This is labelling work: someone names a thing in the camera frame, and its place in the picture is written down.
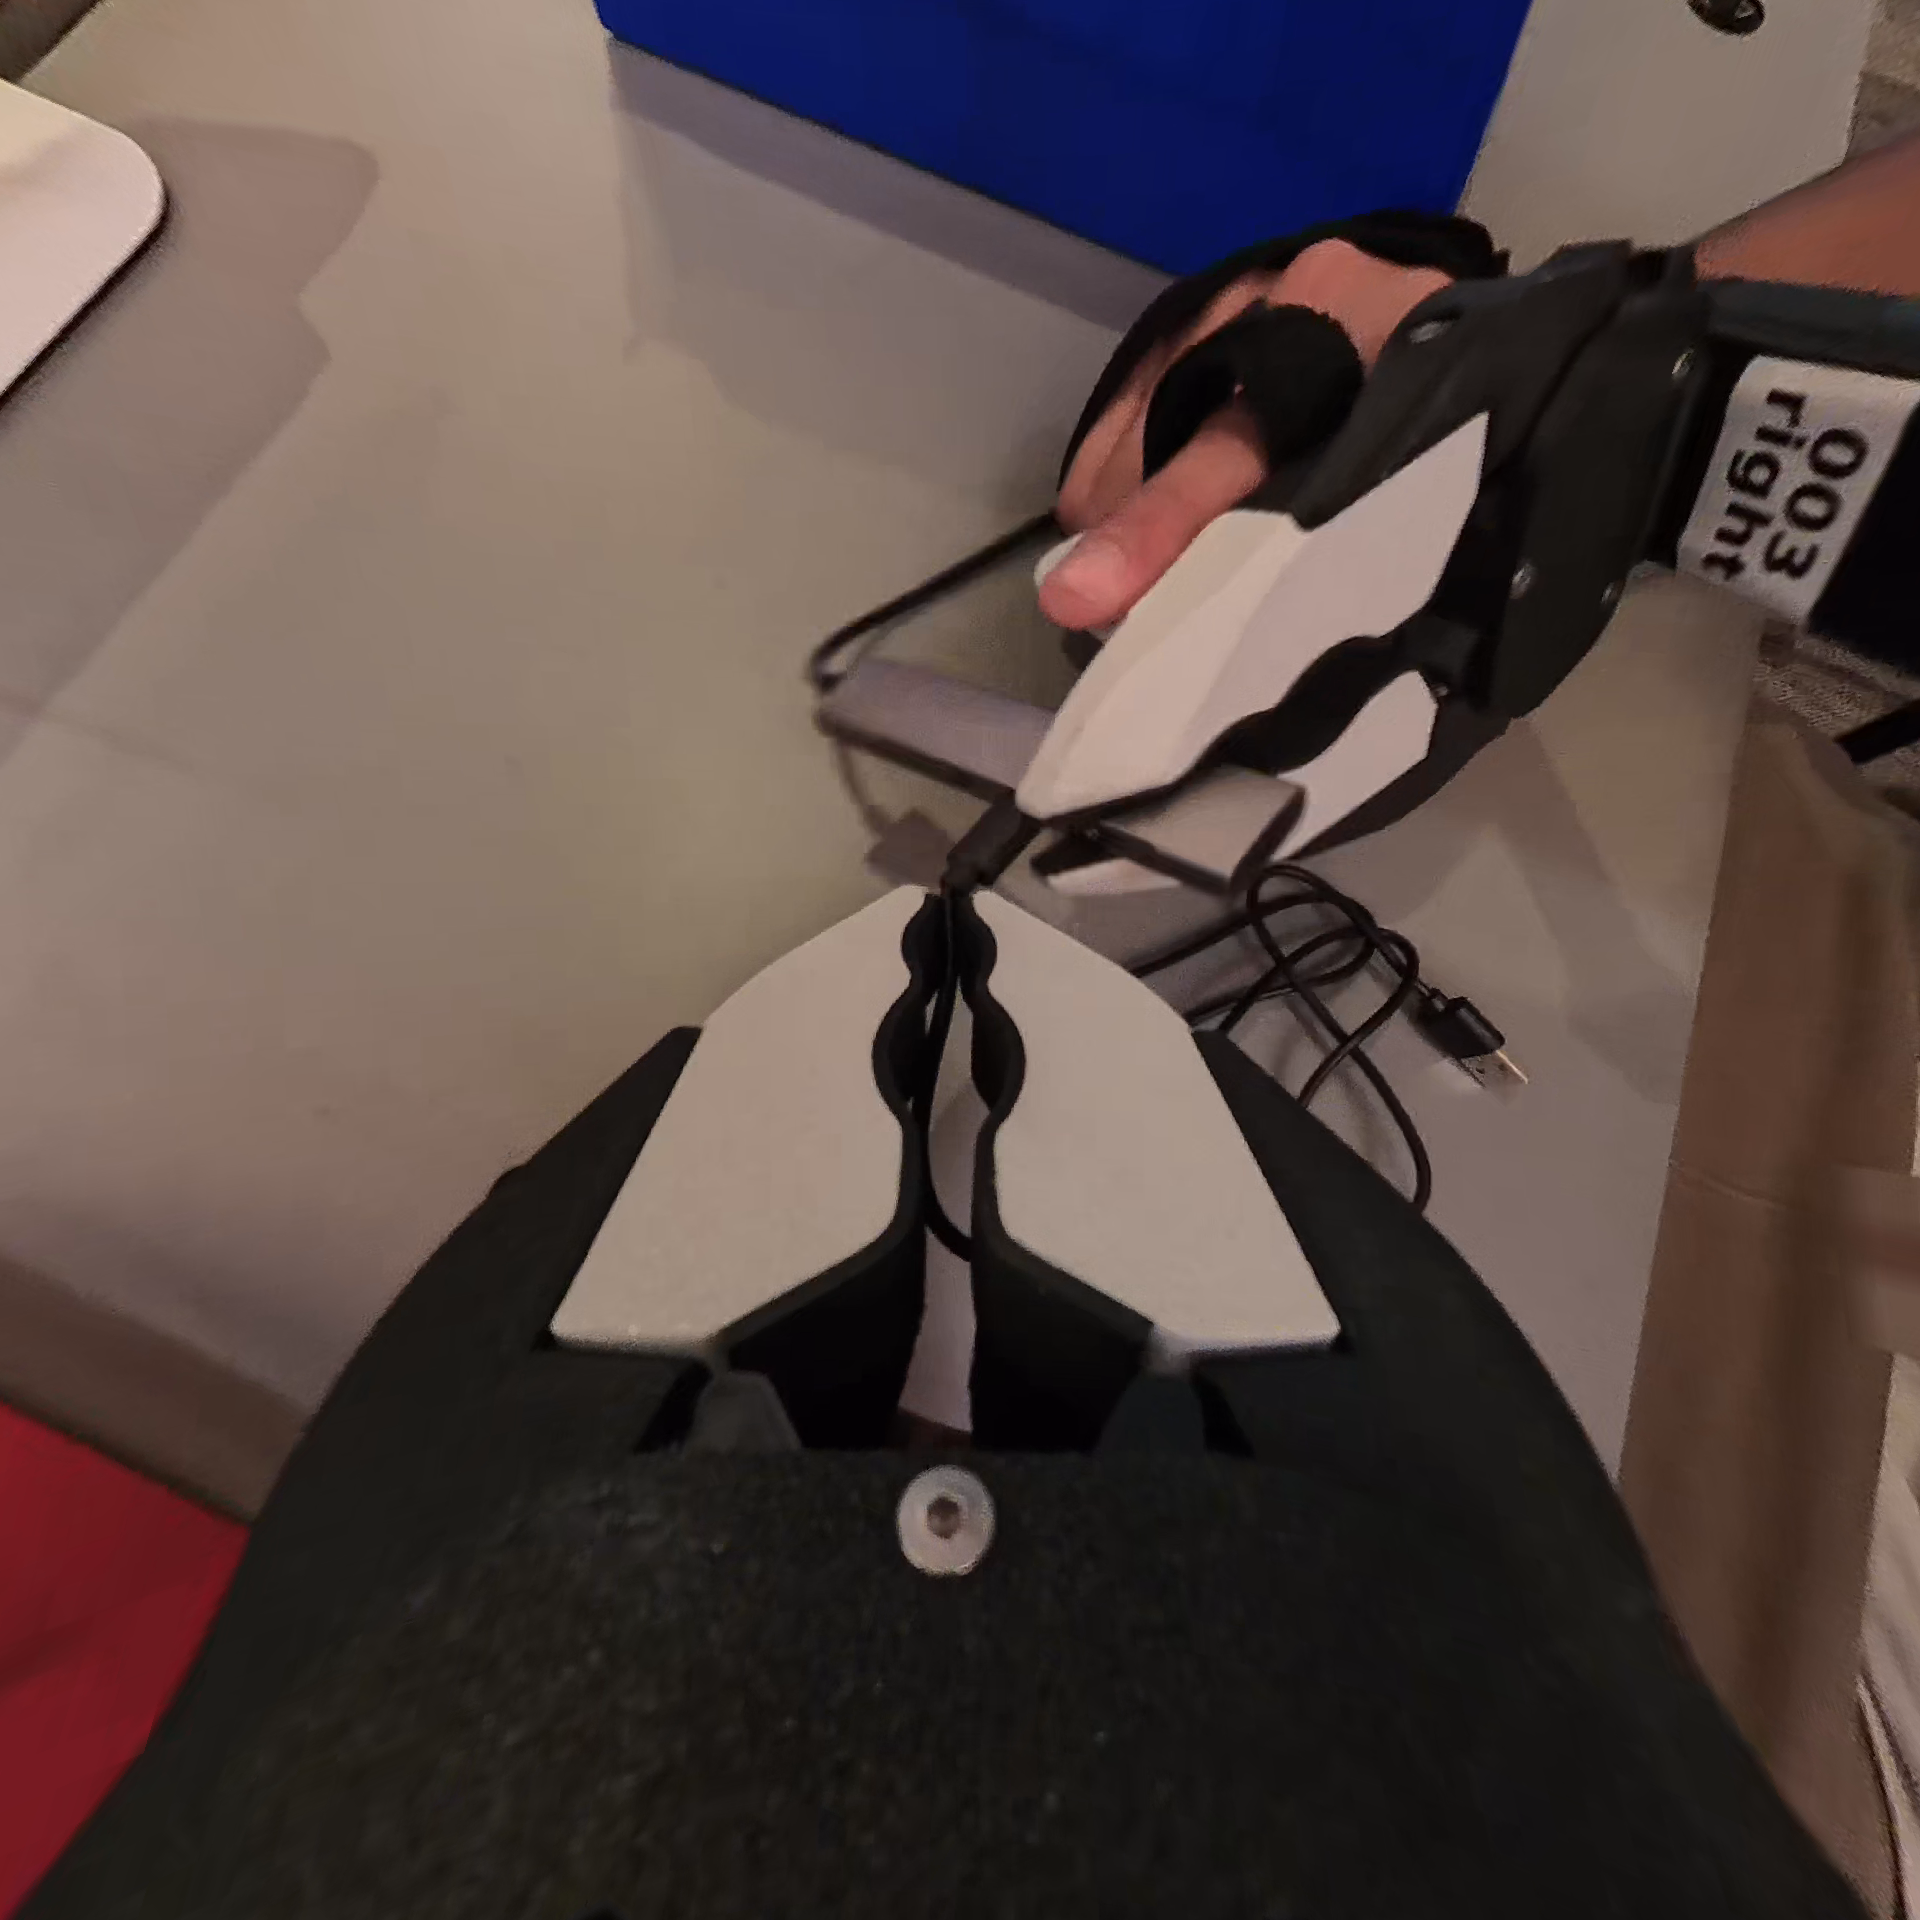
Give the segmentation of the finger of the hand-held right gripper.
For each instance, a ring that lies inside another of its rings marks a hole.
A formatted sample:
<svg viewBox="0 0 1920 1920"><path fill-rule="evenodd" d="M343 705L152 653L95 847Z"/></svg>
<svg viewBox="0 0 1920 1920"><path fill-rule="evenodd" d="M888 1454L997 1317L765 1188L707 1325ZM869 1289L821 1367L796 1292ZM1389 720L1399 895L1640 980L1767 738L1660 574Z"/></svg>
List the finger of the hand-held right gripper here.
<svg viewBox="0 0 1920 1920"><path fill-rule="evenodd" d="M1021 812L1069 818L1167 792L1338 645L1419 615L1480 488L1486 439L1487 415L1471 415L1314 527L1286 511L1215 518L1056 711Z"/></svg>
<svg viewBox="0 0 1920 1920"><path fill-rule="evenodd" d="M1158 781L1170 758L1151 733L1120 724L1127 777L1116 799L1045 823L1037 878L1059 894L1140 894L1183 884L1237 894L1269 856L1310 846L1362 802L1418 767L1438 701L1414 670L1365 700L1295 685L1285 705L1232 722L1192 766Z"/></svg>

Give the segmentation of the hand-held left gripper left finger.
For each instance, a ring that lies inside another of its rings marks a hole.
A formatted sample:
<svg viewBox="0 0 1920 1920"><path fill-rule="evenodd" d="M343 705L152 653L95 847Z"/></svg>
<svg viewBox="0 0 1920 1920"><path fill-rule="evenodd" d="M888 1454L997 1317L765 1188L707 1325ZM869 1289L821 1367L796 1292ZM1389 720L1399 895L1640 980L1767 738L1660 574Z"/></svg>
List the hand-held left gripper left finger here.
<svg viewBox="0 0 1920 1920"><path fill-rule="evenodd" d="M940 901L864 905L699 1026L548 1330L720 1362L791 1409L892 1409L926 1295L915 1121Z"/></svg>

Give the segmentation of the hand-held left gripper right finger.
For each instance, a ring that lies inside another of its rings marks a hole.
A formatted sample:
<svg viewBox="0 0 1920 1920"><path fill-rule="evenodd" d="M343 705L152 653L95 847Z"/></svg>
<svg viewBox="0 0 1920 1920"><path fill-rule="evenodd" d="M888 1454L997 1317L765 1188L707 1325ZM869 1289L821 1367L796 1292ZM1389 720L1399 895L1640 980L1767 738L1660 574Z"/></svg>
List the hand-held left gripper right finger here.
<svg viewBox="0 0 1920 1920"><path fill-rule="evenodd" d="M1338 1343L1186 1018L999 895L967 901L967 1002L974 1409L1114 1409L1140 1373Z"/></svg>

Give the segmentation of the black cable gold plug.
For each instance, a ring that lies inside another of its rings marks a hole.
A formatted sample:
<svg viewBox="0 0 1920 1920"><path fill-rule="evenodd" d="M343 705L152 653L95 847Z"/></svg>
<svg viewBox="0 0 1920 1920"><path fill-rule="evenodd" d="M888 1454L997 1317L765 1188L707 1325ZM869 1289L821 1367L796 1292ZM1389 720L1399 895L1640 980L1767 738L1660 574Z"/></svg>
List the black cable gold plug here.
<svg viewBox="0 0 1920 1920"><path fill-rule="evenodd" d="M1477 998L1442 989L1406 932L1386 925L1300 861L1269 861L1220 917L1123 966L1131 978L1150 980L1239 941L1259 948L1259 970L1237 989L1181 1008L1191 1033L1227 1037L1258 1008L1285 1002L1319 1049L1316 1064L1294 1090L1295 1101L1310 1109L1330 1078L1343 1071L1357 1077L1399 1137L1407 1200L1427 1213L1432 1154L1406 1098L1375 1063L1374 1045L1387 1026L1406 1021L1439 1061L1477 1086L1519 1088L1526 1074L1507 1033Z"/></svg>

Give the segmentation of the grey hub with cable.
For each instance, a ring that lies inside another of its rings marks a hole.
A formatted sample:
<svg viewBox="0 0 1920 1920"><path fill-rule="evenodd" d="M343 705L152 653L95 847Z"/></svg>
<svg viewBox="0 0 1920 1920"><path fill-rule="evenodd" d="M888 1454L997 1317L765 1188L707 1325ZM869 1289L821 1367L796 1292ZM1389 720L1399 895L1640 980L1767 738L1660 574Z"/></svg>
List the grey hub with cable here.
<svg viewBox="0 0 1920 1920"><path fill-rule="evenodd" d="M1037 756L1054 711L883 650L888 632L986 576L1048 545L1042 511L824 634L807 658L813 722L838 752L924 774L988 805L1006 802ZM1179 881L1235 895L1285 856L1304 791L1232 762L1206 766L1150 799L1042 823L1036 874L1064 895L1118 895Z"/></svg>

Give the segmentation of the blue plastic bin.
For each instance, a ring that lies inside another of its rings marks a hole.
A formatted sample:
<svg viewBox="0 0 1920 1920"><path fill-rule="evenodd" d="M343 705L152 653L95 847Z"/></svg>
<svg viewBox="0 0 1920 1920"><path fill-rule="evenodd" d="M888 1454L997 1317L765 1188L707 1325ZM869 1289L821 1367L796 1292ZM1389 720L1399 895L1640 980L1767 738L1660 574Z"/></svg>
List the blue plastic bin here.
<svg viewBox="0 0 1920 1920"><path fill-rule="evenodd" d="M600 2L632 50L1164 272L1452 212L1526 2Z"/></svg>

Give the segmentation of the red plastic bin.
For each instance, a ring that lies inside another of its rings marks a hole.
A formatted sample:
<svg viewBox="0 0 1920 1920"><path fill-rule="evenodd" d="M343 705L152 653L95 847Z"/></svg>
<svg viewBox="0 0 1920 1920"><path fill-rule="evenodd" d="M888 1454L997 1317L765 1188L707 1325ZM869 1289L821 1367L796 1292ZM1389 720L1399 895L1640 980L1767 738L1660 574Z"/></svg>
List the red plastic bin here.
<svg viewBox="0 0 1920 1920"><path fill-rule="evenodd" d="M148 1741L246 1536L245 1522L3 1409L3 1914Z"/></svg>

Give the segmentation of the person's right forearm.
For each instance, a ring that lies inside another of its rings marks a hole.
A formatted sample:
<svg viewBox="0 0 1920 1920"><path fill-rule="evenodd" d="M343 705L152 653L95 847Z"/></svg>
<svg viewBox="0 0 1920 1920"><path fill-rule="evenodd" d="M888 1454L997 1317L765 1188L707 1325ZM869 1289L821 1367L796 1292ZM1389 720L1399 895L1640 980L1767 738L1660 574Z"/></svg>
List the person's right forearm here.
<svg viewBox="0 0 1920 1920"><path fill-rule="evenodd" d="M1700 279L1918 297L1918 129L1852 156L1694 244Z"/></svg>

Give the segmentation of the grey desk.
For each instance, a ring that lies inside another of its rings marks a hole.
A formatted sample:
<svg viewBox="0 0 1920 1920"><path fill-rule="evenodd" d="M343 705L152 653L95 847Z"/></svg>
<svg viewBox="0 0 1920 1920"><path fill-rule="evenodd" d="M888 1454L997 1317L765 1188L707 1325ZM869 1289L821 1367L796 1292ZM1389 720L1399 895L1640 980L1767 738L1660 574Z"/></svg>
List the grey desk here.
<svg viewBox="0 0 1920 1920"><path fill-rule="evenodd" d="M428 1252L861 908L805 650L1158 273L590 4L98 4L150 252L4 404L4 1399L252 1516Z"/></svg>

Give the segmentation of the person's right hand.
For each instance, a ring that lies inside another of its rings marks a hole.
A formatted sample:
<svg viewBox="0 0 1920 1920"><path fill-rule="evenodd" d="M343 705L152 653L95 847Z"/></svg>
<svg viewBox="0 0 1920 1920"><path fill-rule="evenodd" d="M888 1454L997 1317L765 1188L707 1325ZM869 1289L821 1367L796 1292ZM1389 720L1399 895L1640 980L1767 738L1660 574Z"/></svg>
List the person's right hand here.
<svg viewBox="0 0 1920 1920"><path fill-rule="evenodd" d="M1277 469L1322 447L1387 337L1453 280L1504 272L1486 229L1360 215L1175 280L1125 334L1071 431L1040 584L1063 628L1108 628Z"/></svg>

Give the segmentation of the white folding stand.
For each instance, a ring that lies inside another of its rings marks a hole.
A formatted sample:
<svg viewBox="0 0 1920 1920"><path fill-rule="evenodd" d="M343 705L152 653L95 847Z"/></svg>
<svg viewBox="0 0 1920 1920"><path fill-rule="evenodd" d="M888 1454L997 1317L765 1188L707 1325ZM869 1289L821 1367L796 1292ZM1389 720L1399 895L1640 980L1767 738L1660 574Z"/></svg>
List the white folding stand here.
<svg viewBox="0 0 1920 1920"><path fill-rule="evenodd" d="M3 85L3 392L160 230L167 191L130 134Z"/></svg>

